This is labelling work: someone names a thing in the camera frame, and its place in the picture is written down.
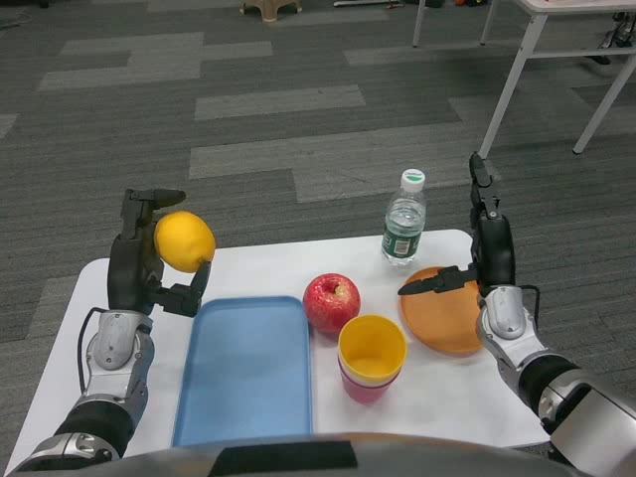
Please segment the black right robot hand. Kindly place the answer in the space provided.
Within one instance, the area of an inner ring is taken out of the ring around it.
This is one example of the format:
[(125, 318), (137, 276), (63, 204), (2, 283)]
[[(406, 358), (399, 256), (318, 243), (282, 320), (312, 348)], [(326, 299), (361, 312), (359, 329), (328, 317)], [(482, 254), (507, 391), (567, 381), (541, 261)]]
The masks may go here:
[(410, 296), (427, 292), (444, 293), (474, 281), (482, 295), (497, 286), (516, 283), (516, 260), (512, 230), (500, 210), (494, 176), (478, 153), (469, 159), (471, 184), (470, 223), (473, 231), (472, 262), (464, 270), (444, 267), (436, 275), (405, 284), (397, 294)]

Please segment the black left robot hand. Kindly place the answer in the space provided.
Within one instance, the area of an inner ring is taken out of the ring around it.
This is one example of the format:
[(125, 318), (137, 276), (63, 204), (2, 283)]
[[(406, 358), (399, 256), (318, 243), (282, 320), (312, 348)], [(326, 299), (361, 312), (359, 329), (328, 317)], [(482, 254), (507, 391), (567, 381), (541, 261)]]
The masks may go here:
[(189, 284), (162, 285), (168, 262), (155, 244), (159, 220), (154, 213), (178, 205), (186, 193), (174, 189), (133, 190), (124, 193), (121, 206), (122, 229), (113, 241), (107, 273), (108, 306), (150, 314), (156, 305), (181, 316), (195, 316), (207, 287), (212, 261), (197, 258), (189, 268), (194, 275)]

